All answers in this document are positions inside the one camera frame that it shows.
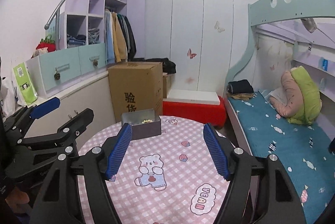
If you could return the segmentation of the person's left hand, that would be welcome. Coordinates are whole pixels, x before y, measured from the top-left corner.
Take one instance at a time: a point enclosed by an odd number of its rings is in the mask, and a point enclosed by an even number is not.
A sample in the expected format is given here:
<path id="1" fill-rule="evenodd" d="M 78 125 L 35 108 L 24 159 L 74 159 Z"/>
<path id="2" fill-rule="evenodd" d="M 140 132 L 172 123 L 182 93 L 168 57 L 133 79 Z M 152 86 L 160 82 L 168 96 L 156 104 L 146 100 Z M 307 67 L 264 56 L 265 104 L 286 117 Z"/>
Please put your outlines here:
<path id="1" fill-rule="evenodd" d="M 26 192 L 15 186 L 5 200 L 14 213 L 23 214 L 26 212 L 26 205 L 30 198 Z"/>

